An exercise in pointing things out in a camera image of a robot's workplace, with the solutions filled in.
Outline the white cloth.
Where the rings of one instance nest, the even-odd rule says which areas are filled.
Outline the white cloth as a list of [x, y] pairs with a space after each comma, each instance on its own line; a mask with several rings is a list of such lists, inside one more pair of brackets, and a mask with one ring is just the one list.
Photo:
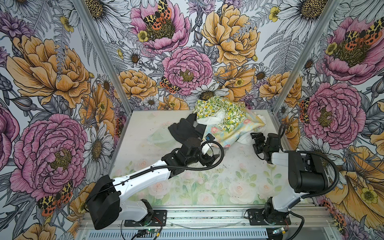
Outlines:
[[226, 112], [224, 110], [219, 110], [213, 116], [198, 119], [197, 123], [202, 125], [207, 125], [207, 126], [217, 125], [223, 122], [225, 116], [226, 116]]

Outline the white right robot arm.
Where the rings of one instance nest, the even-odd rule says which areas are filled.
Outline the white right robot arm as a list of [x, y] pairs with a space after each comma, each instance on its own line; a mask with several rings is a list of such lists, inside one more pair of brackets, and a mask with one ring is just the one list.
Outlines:
[[251, 133], [254, 151], [263, 154], [262, 160], [270, 167], [288, 168], [289, 186], [278, 195], [270, 197], [261, 209], [249, 209], [245, 217], [250, 225], [290, 224], [289, 210], [303, 200], [305, 195], [322, 194], [328, 186], [322, 158], [311, 153], [282, 150], [278, 134]]

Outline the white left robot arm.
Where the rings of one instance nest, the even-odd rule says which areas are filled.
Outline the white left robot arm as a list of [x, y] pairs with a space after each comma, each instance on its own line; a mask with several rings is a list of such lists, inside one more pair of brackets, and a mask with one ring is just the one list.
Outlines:
[[166, 181], [185, 171], [207, 171], [224, 159], [225, 150], [218, 142], [207, 138], [188, 139], [180, 148], [164, 155], [153, 165], [133, 174], [101, 177], [86, 199], [86, 207], [95, 230], [102, 230], [117, 220], [147, 224], [155, 217], [150, 203], [129, 198], [156, 183]]

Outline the dark grey cloth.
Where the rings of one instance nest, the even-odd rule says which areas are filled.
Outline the dark grey cloth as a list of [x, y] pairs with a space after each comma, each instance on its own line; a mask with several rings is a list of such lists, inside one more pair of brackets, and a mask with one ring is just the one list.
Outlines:
[[168, 127], [172, 137], [182, 145], [200, 147], [207, 126], [197, 123], [197, 114], [189, 114]]

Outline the pastel floral cloth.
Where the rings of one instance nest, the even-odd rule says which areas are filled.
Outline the pastel floral cloth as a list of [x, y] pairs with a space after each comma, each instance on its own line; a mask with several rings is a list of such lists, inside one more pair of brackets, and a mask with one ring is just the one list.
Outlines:
[[223, 148], [229, 148], [235, 142], [250, 145], [250, 140], [252, 139], [250, 133], [261, 132], [266, 123], [267, 121], [264, 116], [246, 110], [245, 119], [231, 132], [226, 132], [218, 125], [208, 125], [205, 129], [204, 137], [208, 134], [213, 135], [215, 141], [222, 145]]

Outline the lemon print cloth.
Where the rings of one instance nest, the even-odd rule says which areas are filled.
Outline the lemon print cloth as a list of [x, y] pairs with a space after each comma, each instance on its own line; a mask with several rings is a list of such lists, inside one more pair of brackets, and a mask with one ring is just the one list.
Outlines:
[[244, 103], [213, 96], [206, 101], [197, 100], [193, 114], [198, 124], [215, 125], [229, 133], [246, 119], [246, 107]]

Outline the green circuit board left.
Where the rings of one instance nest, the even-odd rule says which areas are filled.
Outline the green circuit board left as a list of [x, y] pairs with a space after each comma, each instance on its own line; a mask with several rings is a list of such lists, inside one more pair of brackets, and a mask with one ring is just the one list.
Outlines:
[[138, 230], [138, 237], [147, 237], [148, 236], [152, 236], [152, 235], [157, 235], [158, 232], [160, 231], [161, 229], [144, 229], [144, 230]]

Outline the green circuit board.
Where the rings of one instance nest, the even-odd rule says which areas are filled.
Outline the green circuit board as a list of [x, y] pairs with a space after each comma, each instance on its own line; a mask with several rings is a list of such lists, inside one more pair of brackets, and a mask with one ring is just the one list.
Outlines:
[[158, 232], [160, 231], [161, 229], [144, 229], [144, 230], [138, 230], [138, 237], [147, 237], [148, 236], [152, 236], [152, 235], [157, 235]]
[[274, 229], [272, 231], [272, 235], [280, 235], [280, 234], [285, 234], [286, 233], [286, 229], [281, 227], [281, 228], [277, 228], [277, 229]]

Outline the green circuit board right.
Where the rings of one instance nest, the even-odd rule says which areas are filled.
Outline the green circuit board right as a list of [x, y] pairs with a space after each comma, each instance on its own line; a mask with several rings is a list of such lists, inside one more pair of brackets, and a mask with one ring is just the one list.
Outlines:
[[280, 234], [285, 234], [286, 233], [286, 229], [281, 227], [281, 228], [277, 228], [277, 229], [274, 229], [272, 231], [272, 235], [280, 235]]

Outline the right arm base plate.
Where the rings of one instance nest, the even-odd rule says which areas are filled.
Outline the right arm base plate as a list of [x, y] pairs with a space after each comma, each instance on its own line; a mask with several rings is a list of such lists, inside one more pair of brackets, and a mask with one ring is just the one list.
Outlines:
[[275, 210], [248, 209], [244, 217], [249, 220], [251, 226], [291, 225], [289, 213], [282, 213]]

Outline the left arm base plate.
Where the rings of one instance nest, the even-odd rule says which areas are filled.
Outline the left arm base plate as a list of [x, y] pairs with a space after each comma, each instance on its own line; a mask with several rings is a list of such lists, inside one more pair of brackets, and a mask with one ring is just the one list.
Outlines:
[[167, 210], [154, 210], [142, 220], [135, 222], [133, 220], [125, 220], [124, 227], [165, 227], [167, 222]]

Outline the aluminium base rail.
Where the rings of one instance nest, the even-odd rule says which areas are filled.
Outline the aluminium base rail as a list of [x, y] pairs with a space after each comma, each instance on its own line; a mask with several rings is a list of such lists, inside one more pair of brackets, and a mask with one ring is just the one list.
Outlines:
[[[166, 210], [164, 229], [205, 229], [205, 228], [250, 228], [246, 214], [248, 209], [262, 209], [262, 205], [228, 206], [165, 206], [154, 210]], [[314, 204], [299, 204], [292, 212], [305, 218], [305, 227], [334, 227], [334, 221], [325, 207]]]

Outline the aluminium corner post right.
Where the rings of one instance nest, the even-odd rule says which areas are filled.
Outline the aluminium corner post right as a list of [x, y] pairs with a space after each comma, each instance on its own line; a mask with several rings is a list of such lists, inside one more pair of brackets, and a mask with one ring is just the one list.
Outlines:
[[336, 9], [341, 1], [333, 0], [328, 1], [323, 13], [320, 16], [319, 21], [316, 23], [314, 31], [312, 34], [309, 34], [308, 41], [304, 45], [303, 50], [301, 51], [297, 62], [295, 63], [289, 78], [287, 79], [286, 84], [282, 88], [282, 91], [279, 93], [273, 107], [271, 108], [272, 113], [276, 113], [277, 110], [281, 107], [282, 103], [285, 101], [286, 97], [290, 93], [291, 88], [293, 87], [296, 79], [298, 78], [303, 65], [310, 56], [310, 50], [313, 49], [323, 34], [324, 30], [328, 27], [329, 22], [331, 21], [332, 16], [336, 12]]

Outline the aluminium corner post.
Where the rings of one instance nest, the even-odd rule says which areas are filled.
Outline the aluminium corner post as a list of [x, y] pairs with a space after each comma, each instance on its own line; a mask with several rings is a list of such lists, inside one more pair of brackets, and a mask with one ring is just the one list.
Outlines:
[[75, 9], [77, 10], [78, 14], [80, 15], [80, 19], [83, 22], [87, 35], [90, 37], [90, 40], [93, 42], [94, 47], [96, 48], [96, 51], [98, 53], [98, 56], [100, 57], [106, 72], [108, 76], [110, 77], [117, 94], [120, 97], [120, 100], [125, 108], [126, 113], [130, 117], [133, 113], [133, 108], [126, 96], [126, 93], [122, 87], [122, 84], [120, 83], [120, 80], [118, 78], [118, 74], [114, 68], [114, 65], [111, 62], [111, 59], [108, 55], [108, 52], [105, 48], [105, 44], [103, 42], [103, 39], [99, 35], [98, 28], [94, 21], [92, 20], [92, 16], [86, 6], [86, 3], [84, 1], [74, 1]]
[[331, 21], [332, 16], [336, 12], [336, 9], [341, 1], [333, 0], [328, 1], [323, 13], [320, 16], [319, 21], [316, 23], [314, 31], [312, 34], [309, 34], [308, 41], [304, 45], [303, 50], [301, 51], [297, 62], [295, 63], [289, 78], [287, 79], [286, 84], [282, 88], [282, 91], [279, 93], [273, 107], [271, 108], [272, 113], [276, 113], [277, 110], [281, 107], [282, 103], [285, 101], [286, 97], [290, 93], [291, 88], [293, 87], [296, 79], [298, 78], [303, 65], [310, 56], [310, 50], [313, 49], [323, 34], [324, 30], [328, 27], [329, 22]]

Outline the aluminium corner post left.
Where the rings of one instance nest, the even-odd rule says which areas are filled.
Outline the aluminium corner post left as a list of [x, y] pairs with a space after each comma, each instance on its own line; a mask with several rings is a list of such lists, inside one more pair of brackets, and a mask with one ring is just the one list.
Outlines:
[[86, 6], [86, 3], [84, 1], [74, 1], [75, 9], [77, 10], [78, 14], [80, 15], [80, 19], [83, 22], [87, 35], [90, 37], [90, 40], [93, 42], [94, 47], [96, 48], [96, 51], [98, 53], [98, 56], [100, 57], [106, 72], [108, 76], [110, 77], [117, 94], [120, 97], [120, 100], [125, 108], [126, 113], [130, 117], [133, 113], [133, 108], [126, 96], [126, 93], [122, 87], [122, 84], [120, 83], [120, 80], [118, 78], [118, 74], [114, 68], [114, 65], [111, 62], [111, 59], [108, 55], [108, 52], [105, 48], [105, 44], [103, 42], [103, 39], [99, 35], [98, 28], [94, 21], [92, 20], [92, 16]]

